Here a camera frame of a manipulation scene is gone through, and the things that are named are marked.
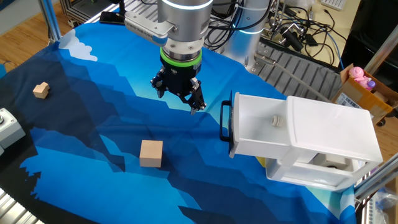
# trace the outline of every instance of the wooden block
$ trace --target wooden block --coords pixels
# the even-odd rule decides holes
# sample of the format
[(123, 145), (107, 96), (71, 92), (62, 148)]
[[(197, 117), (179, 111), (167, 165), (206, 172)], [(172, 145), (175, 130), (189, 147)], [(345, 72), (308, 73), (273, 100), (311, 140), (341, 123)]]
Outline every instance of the wooden block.
[(40, 86), (44, 87), (45, 90), (49, 90), (50, 89), (50, 85), (43, 82), (42, 84), (40, 84)]
[(36, 98), (44, 99), (48, 95), (49, 91), (46, 90), (46, 87), (46, 85), (36, 85), (35, 89), (33, 90), (33, 94), (36, 96)]
[(163, 141), (142, 140), (139, 165), (142, 167), (161, 167)]

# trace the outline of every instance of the white plastic container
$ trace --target white plastic container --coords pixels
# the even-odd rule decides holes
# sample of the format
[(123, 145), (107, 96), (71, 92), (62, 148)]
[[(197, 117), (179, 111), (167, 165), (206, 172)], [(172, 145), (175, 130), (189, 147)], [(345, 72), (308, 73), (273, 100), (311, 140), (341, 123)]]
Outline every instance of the white plastic container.
[[(272, 125), (274, 116), (280, 119), (278, 126)], [(276, 100), (237, 93), (229, 128), (230, 137), (222, 139), (230, 142), (229, 156), (267, 158), (267, 178), (272, 180), (337, 191), (382, 162), (367, 110), (294, 96)], [(339, 169), (325, 167), (333, 161), (322, 158), (335, 159)]]

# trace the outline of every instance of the pink figurine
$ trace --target pink figurine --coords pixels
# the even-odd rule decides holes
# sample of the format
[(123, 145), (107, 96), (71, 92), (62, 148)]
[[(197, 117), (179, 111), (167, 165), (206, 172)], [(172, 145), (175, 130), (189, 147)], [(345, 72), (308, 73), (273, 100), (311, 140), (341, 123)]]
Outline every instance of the pink figurine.
[(353, 67), (349, 70), (349, 76), (354, 78), (355, 81), (359, 82), (364, 80), (364, 72), (363, 69), (360, 67)]
[(361, 86), (363, 86), (367, 90), (372, 90), (376, 86), (376, 83), (372, 81), (372, 78), (366, 77), (364, 75), (363, 69), (359, 67), (354, 67), (349, 70), (349, 76), (354, 78), (356, 82), (358, 82)]

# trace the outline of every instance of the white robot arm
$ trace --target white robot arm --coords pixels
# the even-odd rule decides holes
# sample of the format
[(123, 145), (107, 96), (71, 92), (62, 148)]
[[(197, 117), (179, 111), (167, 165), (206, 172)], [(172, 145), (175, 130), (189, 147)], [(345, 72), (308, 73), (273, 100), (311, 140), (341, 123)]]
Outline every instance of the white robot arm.
[(206, 108), (200, 81), (201, 48), (210, 23), (213, 0), (161, 0), (157, 3), (158, 22), (135, 12), (125, 13), (126, 27), (160, 48), (163, 66), (150, 81), (161, 98), (165, 91), (180, 97), (191, 114)]

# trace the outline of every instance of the black handle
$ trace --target black handle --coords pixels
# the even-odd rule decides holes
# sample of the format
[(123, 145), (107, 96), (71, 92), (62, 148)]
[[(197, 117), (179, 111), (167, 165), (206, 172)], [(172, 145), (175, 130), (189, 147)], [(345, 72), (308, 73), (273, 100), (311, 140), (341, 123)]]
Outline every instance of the black handle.
[(223, 107), (224, 106), (232, 106), (232, 101), (224, 100), (221, 103), (221, 113), (220, 113), (220, 139), (224, 142), (230, 142), (231, 136), (223, 136)]

